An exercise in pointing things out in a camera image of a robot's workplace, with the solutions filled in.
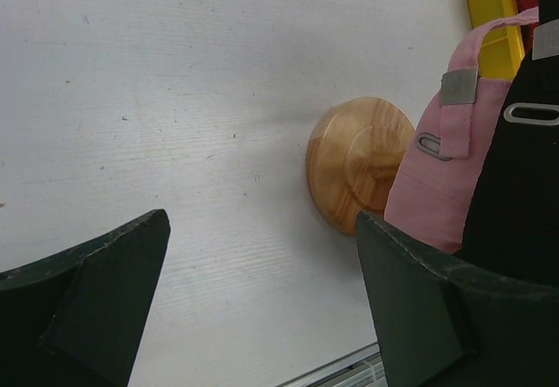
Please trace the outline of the pink baseball cap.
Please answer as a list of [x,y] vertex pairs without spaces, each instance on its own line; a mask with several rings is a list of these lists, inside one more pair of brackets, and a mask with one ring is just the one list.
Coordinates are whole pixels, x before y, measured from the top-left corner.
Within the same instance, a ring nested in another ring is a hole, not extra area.
[[483,40],[494,29],[538,20],[534,7],[478,26],[461,40],[405,151],[390,189],[386,222],[442,252],[460,250],[473,193],[511,86],[508,79],[481,76]]

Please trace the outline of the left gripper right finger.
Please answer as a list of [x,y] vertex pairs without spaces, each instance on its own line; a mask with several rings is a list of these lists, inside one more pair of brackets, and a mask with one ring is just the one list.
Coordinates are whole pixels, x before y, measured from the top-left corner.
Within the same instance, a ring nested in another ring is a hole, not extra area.
[[556,288],[489,272],[368,212],[355,228],[388,385],[557,385]]

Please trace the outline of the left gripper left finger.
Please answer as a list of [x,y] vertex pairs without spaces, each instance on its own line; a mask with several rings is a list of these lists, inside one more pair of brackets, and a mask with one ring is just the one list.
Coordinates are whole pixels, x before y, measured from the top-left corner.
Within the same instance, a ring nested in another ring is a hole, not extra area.
[[126,386],[168,247],[163,209],[1,274],[3,386]]

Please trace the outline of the black baseball cap white logo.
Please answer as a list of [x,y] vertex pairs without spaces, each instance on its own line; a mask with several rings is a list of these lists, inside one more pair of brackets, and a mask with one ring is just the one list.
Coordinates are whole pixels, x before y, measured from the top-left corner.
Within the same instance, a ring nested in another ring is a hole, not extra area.
[[500,111],[457,255],[558,284],[558,0],[539,0],[533,46]]

